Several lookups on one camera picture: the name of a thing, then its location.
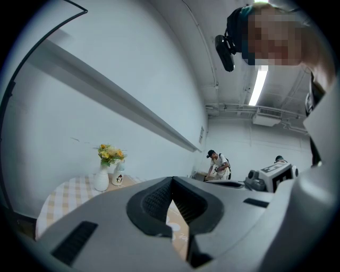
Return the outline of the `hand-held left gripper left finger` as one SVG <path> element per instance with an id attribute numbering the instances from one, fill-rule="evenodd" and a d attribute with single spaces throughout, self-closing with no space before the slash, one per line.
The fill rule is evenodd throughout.
<path id="1" fill-rule="evenodd" d="M 193 272 L 175 251 L 170 237 L 145 235 L 126 213 L 129 199 L 162 181 L 157 178 L 93 197 L 51 225 L 38 240 L 48 253 L 82 221 L 98 226 L 71 264 L 76 272 Z"/>

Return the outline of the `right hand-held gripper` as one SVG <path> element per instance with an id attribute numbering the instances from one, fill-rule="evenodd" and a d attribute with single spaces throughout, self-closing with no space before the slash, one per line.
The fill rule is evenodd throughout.
<path id="1" fill-rule="evenodd" d="M 251 190 L 275 193 L 280 183 L 295 179 L 298 175 L 299 170 L 295 165 L 277 162 L 258 171 L 251 170 L 244 183 L 232 180 L 211 180 L 206 183 L 235 189 L 244 189 L 246 185 Z"/>

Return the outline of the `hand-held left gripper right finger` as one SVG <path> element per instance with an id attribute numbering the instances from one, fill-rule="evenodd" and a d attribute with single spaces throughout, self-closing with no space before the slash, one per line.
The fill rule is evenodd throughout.
<path id="1" fill-rule="evenodd" d="M 257 269 L 287 209 L 286 186 L 268 193 L 174 177 L 172 193 L 189 227 L 186 259 L 205 270 Z"/>

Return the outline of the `round table with checkered cloth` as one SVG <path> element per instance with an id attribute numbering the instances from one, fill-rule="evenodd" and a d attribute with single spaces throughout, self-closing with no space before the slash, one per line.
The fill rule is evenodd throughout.
<path id="1" fill-rule="evenodd" d="M 100 194 L 94 188 L 94 180 L 95 174 L 74 177 L 59 185 L 47 197 L 36 221 L 36 240 L 56 221 Z M 174 202 L 168 208 L 166 225 L 172 229 L 172 245 L 175 251 L 185 260 L 189 227 Z"/>

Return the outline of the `white ceramic vase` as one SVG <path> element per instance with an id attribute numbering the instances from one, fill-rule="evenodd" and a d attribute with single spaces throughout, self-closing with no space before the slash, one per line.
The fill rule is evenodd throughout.
<path id="1" fill-rule="evenodd" d="M 95 190 L 103 192 L 106 191 L 109 185 L 108 166 L 101 165 L 99 172 L 95 175 L 93 186 Z"/>

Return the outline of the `white monkey-print cup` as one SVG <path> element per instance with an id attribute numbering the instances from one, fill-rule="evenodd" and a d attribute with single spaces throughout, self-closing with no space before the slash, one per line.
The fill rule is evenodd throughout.
<path id="1" fill-rule="evenodd" d="M 121 186 L 124 178 L 124 171 L 115 170 L 112 175 L 111 183 L 114 186 Z"/>

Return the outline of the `yellow flower bouquet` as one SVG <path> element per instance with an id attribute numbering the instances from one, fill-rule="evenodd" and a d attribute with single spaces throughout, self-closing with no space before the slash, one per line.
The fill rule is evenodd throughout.
<path id="1" fill-rule="evenodd" d="M 101 144 L 97 150 L 100 164 L 103 166 L 110 167 L 118 162 L 123 162 L 126 158 L 126 154 L 121 149 L 110 144 Z"/>

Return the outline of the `white air conditioner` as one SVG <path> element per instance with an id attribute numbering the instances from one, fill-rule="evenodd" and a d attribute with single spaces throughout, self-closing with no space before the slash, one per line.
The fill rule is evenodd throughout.
<path id="1" fill-rule="evenodd" d="M 282 120 L 282 113 L 277 110 L 259 107 L 253 116 L 253 124 L 272 127 Z"/>

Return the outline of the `white ceiling pipes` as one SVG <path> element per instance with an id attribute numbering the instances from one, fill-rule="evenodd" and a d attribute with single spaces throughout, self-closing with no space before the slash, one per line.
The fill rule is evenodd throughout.
<path id="1" fill-rule="evenodd" d="M 209 118 L 225 118 L 231 120 L 244 120 L 249 121 L 253 124 L 253 116 L 255 115 L 257 109 L 267 108 L 276 111 L 280 111 L 282 113 L 282 120 L 279 124 L 276 124 L 272 127 L 282 127 L 283 129 L 290 130 L 293 132 L 297 132 L 300 134 L 307 135 L 308 132 L 303 125 L 304 120 L 306 119 L 305 114 L 296 113 L 289 110 L 277 109 L 266 106 L 249 106 L 244 104 L 225 104 L 225 103 L 212 103 L 206 104 L 205 109 L 207 111 Z"/>

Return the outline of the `person's black clothing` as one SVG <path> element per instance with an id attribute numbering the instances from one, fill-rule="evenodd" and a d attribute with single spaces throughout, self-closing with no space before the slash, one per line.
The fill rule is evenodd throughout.
<path id="1" fill-rule="evenodd" d="M 314 83 L 314 75 L 311 73 L 311 79 L 309 84 L 309 92 L 307 93 L 305 99 L 305 113 L 306 117 L 308 117 L 311 112 L 316 108 L 319 102 L 322 100 L 325 92 Z M 317 166 L 321 162 L 321 158 L 319 152 L 315 146 L 314 141 L 310 137 L 310 148 L 312 153 L 312 167 Z"/>

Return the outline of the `ceiling light panel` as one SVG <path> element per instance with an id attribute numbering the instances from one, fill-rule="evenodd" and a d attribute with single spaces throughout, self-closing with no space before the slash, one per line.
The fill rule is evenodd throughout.
<path id="1" fill-rule="evenodd" d="M 268 65 L 261 65 L 258 68 L 253 92 L 249 101 L 249 106 L 255 106 L 259 100 L 268 73 Z"/>

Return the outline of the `whiteboard on black stand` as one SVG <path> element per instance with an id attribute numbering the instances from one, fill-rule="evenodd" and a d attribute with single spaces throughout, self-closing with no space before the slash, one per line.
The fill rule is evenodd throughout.
<path id="1" fill-rule="evenodd" d="M 43 41 L 65 24 L 86 13 L 88 13 L 86 8 L 71 0 L 49 0 L 21 30 L 0 70 L 0 190 L 5 206 L 11 212 L 13 207 L 6 190 L 4 159 L 1 152 L 4 149 L 3 123 L 7 106 L 16 85 L 15 79 L 28 58 Z"/>

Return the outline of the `white wall ledge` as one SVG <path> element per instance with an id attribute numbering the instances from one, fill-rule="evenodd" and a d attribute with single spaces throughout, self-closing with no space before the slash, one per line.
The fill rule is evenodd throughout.
<path id="1" fill-rule="evenodd" d="M 96 69 L 45 39 L 28 62 L 58 81 L 158 136 L 190 151 L 201 151 L 143 103 Z"/>

